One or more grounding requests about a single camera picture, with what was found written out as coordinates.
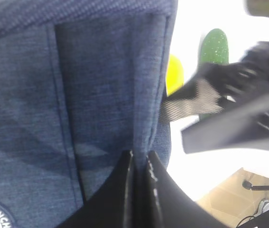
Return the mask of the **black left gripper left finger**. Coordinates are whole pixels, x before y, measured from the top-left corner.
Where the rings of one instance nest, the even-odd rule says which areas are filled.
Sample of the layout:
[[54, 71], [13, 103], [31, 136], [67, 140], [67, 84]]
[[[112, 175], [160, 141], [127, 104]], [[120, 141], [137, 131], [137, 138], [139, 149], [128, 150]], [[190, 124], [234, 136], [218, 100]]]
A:
[[132, 228], [134, 155], [122, 152], [99, 190], [59, 228]]

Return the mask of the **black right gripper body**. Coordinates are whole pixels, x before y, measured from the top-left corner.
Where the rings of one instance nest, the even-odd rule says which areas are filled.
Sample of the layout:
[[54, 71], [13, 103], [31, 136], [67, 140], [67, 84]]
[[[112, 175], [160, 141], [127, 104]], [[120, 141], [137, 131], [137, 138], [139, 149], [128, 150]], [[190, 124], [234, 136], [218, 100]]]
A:
[[235, 100], [244, 98], [249, 91], [257, 89], [257, 83], [264, 81], [269, 89], [269, 42], [259, 42], [251, 48], [238, 63], [218, 66], [218, 110], [229, 106], [224, 96], [231, 96]]

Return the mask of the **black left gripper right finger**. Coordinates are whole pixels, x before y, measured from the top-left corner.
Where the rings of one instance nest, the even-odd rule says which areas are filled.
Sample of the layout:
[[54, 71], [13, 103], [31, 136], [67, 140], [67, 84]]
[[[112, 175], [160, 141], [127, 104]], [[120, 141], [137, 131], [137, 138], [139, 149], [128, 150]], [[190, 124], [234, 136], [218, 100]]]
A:
[[150, 228], [225, 228], [189, 198], [162, 165], [158, 154], [146, 157], [147, 219]]

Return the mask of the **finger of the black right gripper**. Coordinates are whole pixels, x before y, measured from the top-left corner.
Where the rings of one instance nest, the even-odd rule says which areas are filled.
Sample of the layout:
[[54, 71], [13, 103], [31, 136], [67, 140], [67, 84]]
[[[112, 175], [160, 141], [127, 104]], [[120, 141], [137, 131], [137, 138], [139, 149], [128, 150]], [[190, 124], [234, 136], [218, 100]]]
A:
[[253, 95], [182, 131], [186, 154], [220, 149], [269, 150], [269, 94]]
[[244, 91], [237, 64], [203, 64], [176, 92], [162, 100], [159, 120], [173, 122], [191, 115], [216, 114]]

